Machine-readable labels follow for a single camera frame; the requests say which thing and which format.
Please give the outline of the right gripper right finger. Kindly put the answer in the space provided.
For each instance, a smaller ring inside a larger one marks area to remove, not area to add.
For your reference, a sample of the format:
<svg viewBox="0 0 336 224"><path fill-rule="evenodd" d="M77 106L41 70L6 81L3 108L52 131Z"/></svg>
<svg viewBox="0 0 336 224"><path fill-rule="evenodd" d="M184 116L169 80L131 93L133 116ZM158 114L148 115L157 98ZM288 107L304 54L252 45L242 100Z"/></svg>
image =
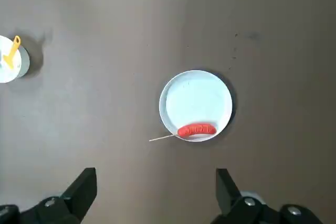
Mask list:
<svg viewBox="0 0 336 224"><path fill-rule="evenodd" d="M221 213L212 223L322 223L306 207L286 204L274 210L256 196L244 196L224 168L216 170L216 199Z"/></svg>

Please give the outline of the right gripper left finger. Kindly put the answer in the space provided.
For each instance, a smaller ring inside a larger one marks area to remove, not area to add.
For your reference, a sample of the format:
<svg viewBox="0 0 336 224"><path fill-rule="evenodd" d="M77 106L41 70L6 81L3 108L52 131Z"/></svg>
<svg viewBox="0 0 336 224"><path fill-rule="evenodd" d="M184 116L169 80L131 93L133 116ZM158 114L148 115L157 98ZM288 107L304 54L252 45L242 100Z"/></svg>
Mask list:
<svg viewBox="0 0 336 224"><path fill-rule="evenodd" d="M1 223L81 223L96 196L96 169L85 168L60 196L45 198L25 211L1 205Z"/></svg>

